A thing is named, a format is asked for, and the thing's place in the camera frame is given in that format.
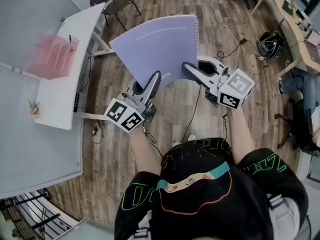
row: purple notebook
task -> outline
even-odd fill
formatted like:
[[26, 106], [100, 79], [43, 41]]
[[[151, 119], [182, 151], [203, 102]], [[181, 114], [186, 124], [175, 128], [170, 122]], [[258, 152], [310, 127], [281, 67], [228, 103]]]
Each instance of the purple notebook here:
[[138, 83], [144, 87], [155, 71], [160, 86], [188, 79], [181, 71], [183, 62], [198, 65], [198, 19], [195, 15], [156, 18], [123, 33], [110, 42]]

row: teal stripe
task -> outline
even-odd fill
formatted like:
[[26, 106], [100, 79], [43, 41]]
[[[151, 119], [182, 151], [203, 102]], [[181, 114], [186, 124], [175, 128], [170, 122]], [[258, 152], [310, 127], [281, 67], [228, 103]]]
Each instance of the teal stripe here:
[[210, 174], [215, 178], [220, 178], [222, 175], [224, 175], [226, 172], [230, 170], [230, 167], [227, 162], [224, 162], [223, 164], [219, 165], [217, 168], [210, 171]]
[[156, 190], [158, 189], [166, 189], [168, 187], [168, 182], [164, 179], [160, 179], [157, 186], [156, 186]]
[[[227, 162], [224, 162], [223, 164], [219, 165], [217, 168], [209, 171], [209, 173], [215, 178], [218, 179], [222, 175], [224, 175], [226, 172], [230, 170], [230, 167]], [[166, 189], [168, 187], [168, 182], [164, 179], [160, 179], [157, 186], [156, 190], [158, 189]]]

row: black cable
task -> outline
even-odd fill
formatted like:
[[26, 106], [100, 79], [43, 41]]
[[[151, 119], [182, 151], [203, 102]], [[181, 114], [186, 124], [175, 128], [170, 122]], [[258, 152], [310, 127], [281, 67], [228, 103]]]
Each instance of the black cable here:
[[185, 129], [185, 132], [184, 132], [184, 135], [183, 135], [183, 137], [182, 137], [181, 143], [183, 143], [184, 138], [185, 138], [186, 133], [187, 133], [187, 130], [188, 130], [189, 126], [191, 125], [192, 120], [194, 119], [194, 116], [195, 116], [195, 113], [196, 113], [196, 110], [197, 110], [197, 105], [198, 105], [198, 101], [199, 101], [200, 92], [201, 92], [201, 87], [202, 87], [202, 85], [200, 85], [198, 97], [196, 98], [196, 103], [195, 103], [195, 108], [194, 108], [194, 111], [193, 111], [193, 115], [192, 115], [192, 118], [191, 118], [188, 126], [187, 126], [186, 129]]
[[290, 46], [289, 48], [291, 49], [292, 47], [295, 47], [300, 42], [305, 42], [305, 41], [304, 40], [303, 41], [299, 40], [298, 42], [296, 42], [294, 45]]
[[[106, 124], [105, 124], [105, 123], [101, 123], [100, 120], [96, 120], [96, 121], [95, 121], [95, 127], [93, 128], [93, 131], [95, 130], [95, 128], [97, 128], [97, 129], [96, 129], [96, 132], [95, 132], [94, 134], [91, 133], [91, 139], [90, 139], [90, 141], [91, 141], [91, 143], [93, 143], [93, 144], [100, 144], [100, 143], [102, 142], [104, 136], [105, 136], [103, 130], [106, 129]], [[94, 141], [92, 140], [92, 137], [93, 137], [93, 136], [96, 136], [96, 133], [97, 133], [97, 131], [98, 131], [98, 128], [100, 128], [100, 130], [101, 130], [101, 139], [100, 139], [99, 142], [94, 142]]]
[[216, 56], [220, 59], [220, 61], [222, 62], [222, 60], [226, 57], [229, 57], [231, 54], [233, 54], [237, 49], [238, 47], [240, 46], [240, 44], [237, 45], [237, 47], [232, 51], [230, 52], [228, 55], [225, 56], [225, 53], [222, 51], [222, 50], [218, 50], [217, 53], [216, 53]]
[[252, 73], [252, 78], [251, 78], [251, 79], [254, 79], [254, 75], [256, 75], [256, 76], [265, 75], [265, 74], [266, 74], [266, 69], [269, 68], [269, 65], [272, 64], [272, 63], [276, 63], [276, 61], [272, 61], [272, 62], [270, 62], [269, 64], [264, 65], [264, 66], [263, 66], [263, 69], [264, 69], [264, 72], [263, 72], [263, 73], [258, 73], [258, 74]]
[[261, 52], [256, 48], [256, 45], [254, 44], [254, 42], [252, 42], [251, 40], [247, 39], [247, 41], [249, 41], [252, 45], [253, 45], [253, 48], [259, 53], [261, 54]]
[[226, 116], [227, 116], [227, 115], [228, 115], [228, 113], [226, 113], [226, 114], [222, 117], [222, 119], [223, 119], [223, 126], [224, 126], [224, 128], [225, 128], [225, 138], [224, 138], [224, 140], [226, 140], [227, 137], [228, 137], [227, 119], [226, 119]]
[[153, 135], [150, 132], [146, 132], [145, 122], [146, 121], [143, 121], [143, 131], [144, 131], [145, 136], [147, 136], [147, 138], [151, 141], [151, 145], [156, 148], [156, 150], [158, 151], [160, 156], [163, 157], [163, 155], [161, 154], [160, 149], [156, 146], [157, 141], [155, 140], [155, 137], [153, 137]]
[[88, 77], [88, 81], [86, 82], [85, 86], [80, 90], [78, 91], [78, 93], [80, 93], [84, 88], [86, 88], [86, 86], [89, 84], [89, 81], [90, 81], [90, 76], [91, 76], [91, 71], [92, 71], [92, 61], [91, 61], [91, 58], [94, 56], [93, 53], [90, 53], [88, 49], [86, 49], [88, 54], [89, 54], [89, 57], [88, 59], [90, 59], [90, 71], [89, 71], [89, 77]]

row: sneaker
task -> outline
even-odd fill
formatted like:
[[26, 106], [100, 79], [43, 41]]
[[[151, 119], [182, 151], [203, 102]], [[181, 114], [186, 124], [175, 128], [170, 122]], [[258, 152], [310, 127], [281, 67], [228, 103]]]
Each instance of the sneaker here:
[[282, 91], [282, 79], [281, 77], [278, 78], [278, 86], [279, 86], [279, 94], [282, 95], [284, 92]]
[[175, 146], [178, 146], [178, 145], [180, 145], [181, 144], [181, 142], [175, 142], [173, 145], [172, 145], [172, 147], [174, 148]]
[[[288, 67], [292, 62], [288, 59], [285, 60], [285, 67]], [[289, 74], [290, 74], [290, 77], [293, 78], [292, 76], [292, 69], [289, 70]]]
[[196, 140], [196, 136], [190, 135], [188, 138], [188, 142]]

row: wire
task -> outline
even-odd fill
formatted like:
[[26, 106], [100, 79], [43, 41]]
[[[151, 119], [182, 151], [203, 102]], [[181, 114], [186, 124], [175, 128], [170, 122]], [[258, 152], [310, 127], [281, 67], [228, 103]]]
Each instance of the wire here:
[[220, 61], [222, 62], [222, 60], [226, 57], [229, 57], [231, 54], [233, 54], [239, 47], [240, 45], [238, 44], [237, 47], [232, 51], [230, 52], [228, 55], [225, 56], [225, 53], [222, 51], [222, 50], [218, 50], [217, 53], [216, 53], [216, 56], [220, 59]]
[[237, 41], [237, 39], [235, 38], [234, 34], [232, 33], [232, 31], [224, 24], [224, 22], [223, 22], [223, 20], [222, 20], [222, 15], [221, 15], [221, 13], [214, 8], [213, 4], [214, 4], [214, 2], [217, 2], [217, 1], [219, 1], [219, 0], [212, 0], [212, 2], [211, 2], [211, 8], [215, 11], [216, 14], [218, 14], [218, 15], [220, 16], [222, 26], [224, 26], [224, 27], [231, 33], [233, 39], [235, 40], [235, 42], [236, 42], [236, 44], [237, 44], [237, 47], [235, 48], [235, 50], [233, 50], [229, 55], [227, 55], [227, 56], [230, 56], [232, 53], [234, 53], [234, 52], [238, 49], [238, 52], [237, 52], [237, 54], [236, 54], [236, 59], [235, 59], [235, 66], [234, 66], [234, 68], [236, 69], [236, 68], [237, 68], [237, 65], [238, 65], [238, 56], [239, 56], [239, 52], [240, 52], [239, 46], [240, 46], [240, 45], [239, 45], [239, 42]]
[[252, 78], [251, 78], [251, 79], [254, 79], [254, 76], [265, 75], [267, 68], [269, 68], [269, 65], [272, 64], [272, 63], [276, 63], [276, 61], [272, 61], [272, 62], [270, 62], [269, 64], [264, 65], [264, 66], [263, 66], [263, 69], [264, 69], [264, 72], [263, 72], [263, 73], [258, 73], [258, 74], [252, 73]]
[[78, 93], [80, 93], [84, 88], [86, 88], [86, 86], [89, 84], [89, 81], [90, 81], [90, 76], [91, 76], [91, 71], [92, 71], [92, 61], [91, 61], [91, 58], [94, 56], [93, 53], [90, 53], [88, 49], [86, 49], [88, 54], [89, 54], [89, 57], [88, 59], [90, 59], [90, 71], [89, 71], [89, 77], [88, 77], [88, 81], [86, 82], [85, 86], [80, 90], [78, 91]]
[[223, 126], [224, 126], [224, 128], [225, 128], [225, 138], [224, 138], [224, 140], [226, 140], [227, 137], [228, 137], [227, 119], [226, 119], [226, 116], [227, 116], [227, 115], [228, 115], [228, 113], [226, 113], [226, 114], [222, 117], [222, 119], [223, 119]]
[[147, 136], [147, 138], [151, 141], [151, 145], [156, 148], [156, 150], [158, 151], [160, 156], [163, 157], [163, 155], [161, 154], [160, 149], [156, 146], [157, 141], [155, 140], [155, 137], [153, 137], [153, 135], [150, 132], [146, 132], [145, 122], [146, 121], [143, 121], [143, 131], [144, 131], [145, 136]]
[[300, 42], [305, 42], [305, 40], [303, 40], [303, 41], [301, 41], [301, 40], [299, 40], [298, 42], [296, 42], [294, 45], [292, 45], [291, 47], [289, 47], [290, 49], [292, 48], [292, 47], [295, 47], [298, 43], [300, 43]]
[[200, 92], [201, 92], [201, 87], [202, 87], [202, 85], [200, 85], [198, 97], [196, 98], [196, 103], [195, 103], [195, 108], [194, 108], [194, 111], [193, 111], [193, 115], [192, 115], [192, 118], [191, 118], [188, 126], [185, 129], [185, 132], [184, 132], [184, 135], [182, 137], [181, 143], [184, 141], [184, 138], [186, 136], [187, 130], [188, 130], [189, 126], [191, 125], [192, 120], [194, 119], [194, 116], [195, 116], [195, 113], [196, 113], [196, 110], [197, 110], [197, 105], [198, 105], [198, 101], [199, 101]]
[[[98, 128], [100, 128], [100, 130], [101, 130], [101, 139], [100, 139], [100, 141], [99, 142], [94, 142], [93, 140], [92, 140], [92, 137], [93, 136], [96, 136], [96, 133], [97, 133], [97, 131], [98, 131]], [[106, 129], [106, 124], [105, 123], [101, 123], [101, 121], [100, 120], [96, 120], [95, 121], [95, 127], [93, 128], [93, 131], [96, 129], [96, 132], [93, 134], [93, 133], [91, 133], [91, 139], [90, 139], [90, 141], [91, 141], [91, 143], [93, 143], [93, 144], [100, 144], [101, 142], [102, 142], [102, 140], [103, 140], [103, 138], [104, 138], [104, 129]]]
[[259, 54], [261, 54], [261, 52], [256, 48], [256, 45], [255, 45], [251, 40], [248, 40], [248, 39], [247, 39], [247, 41], [249, 41], [249, 42], [253, 45], [253, 48], [254, 48]]

